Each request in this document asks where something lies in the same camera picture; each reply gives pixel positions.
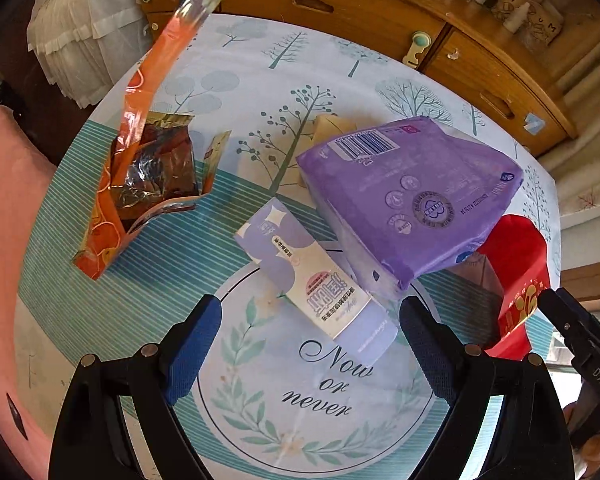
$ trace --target wooden floor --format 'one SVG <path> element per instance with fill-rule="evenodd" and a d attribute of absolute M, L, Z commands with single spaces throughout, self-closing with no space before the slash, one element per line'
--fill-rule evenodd
<path fill-rule="evenodd" d="M 26 26 L 35 0 L 25 0 L 0 38 L 0 78 L 24 100 L 20 126 L 33 144 L 58 165 L 94 107 L 80 109 L 49 85 L 33 52 L 27 50 Z"/>

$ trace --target teal striped tablecloth section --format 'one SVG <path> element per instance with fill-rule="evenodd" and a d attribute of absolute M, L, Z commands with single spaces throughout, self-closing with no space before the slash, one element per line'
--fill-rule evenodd
<path fill-rule="evenodd" d="M 233 241 L 234 232 L 271 195 L 233 174 L 219 171 L 213 192 L 195 211 L 151 222 L 97 282 L 82 274 L 71 258 L 78 249 L 92 208 L 101 163 L 116 132 L 87 121 L 57 170 L 40 208 L 24 260 L 20 296 L 51 341 L 73 364 L 95 352 L 102 360 L 133 354 L 159 341 L 183 320 L 203 294 L 214 293 L 249 263 Z M 317 240 L 333 240 L 314 209 L 280 197 Z M 473 283 L 442 271 L 420 278 L 443 322 L 465 342 L 488 336 L 488 313 L 498 298 Z M 534 349 L 548 352 L 550 325 L 528 321 Z M 492 399 L 483 432 L 465 476 L 480 467 L 498 416 Z M 132 405 L 125 408 L 132 414 Z M 437 399 L 408 441 L 368 468 L 342 475 L 347 480 L 407 478 L 426 450 L 447 411 Z M 243 461 L 206 427 L 191 396 L 181 399 L 177 415 L 198 452 L 237 470 L 267 479 L 285 478 Z"/>

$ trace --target barcode label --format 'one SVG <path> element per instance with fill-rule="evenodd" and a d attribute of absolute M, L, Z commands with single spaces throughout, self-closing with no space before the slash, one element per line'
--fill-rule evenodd
<path fill-rule="evenodd" d="M 338 137 L 329 142 L 329 147 L 344 160 L 360 160 L 400 148 L 378 130 L 365 130 Z"/>

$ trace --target blue gripper pad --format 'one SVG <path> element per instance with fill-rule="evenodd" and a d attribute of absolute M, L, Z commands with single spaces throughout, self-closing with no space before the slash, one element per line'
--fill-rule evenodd
<path fill-rule="evenodd" d="M 201 307 L 201 303 L 208 298 L 212 299 L 208 301 L 204 313 L 195 323 L 193 330 L 169 367 L 164 397 L 170 406 L 173 406 L 177 399 L 188 395 L 191 391 L 206 354 L 211 348 L 211 343 L 220 329 L 220 323 L 222 322 L 222 304 L 220 300 L 213 296 L 205 296 L 195 308 Z"/>
<path fill-rule="evenodd" d="M 433 393 L 453 406 L 461 389 L 462 343 L 447 325 L 436 322 L 415 296 L 402 301 L 400 326 Z"/>

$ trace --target pink chair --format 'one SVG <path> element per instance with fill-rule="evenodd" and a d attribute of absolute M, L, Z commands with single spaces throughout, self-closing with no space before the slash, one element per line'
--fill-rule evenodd
<path fill-rule="evenodd" d="M 17 394 L 14 316 L 26 245 L 54 172 L 55 167 L 29 142 L 11 110 L 0 106 L 0 435 L 33 480 L 48 477 L 51 438 Z M 7 395 L 21 416 L 26 437 L 16 426 Z"/>

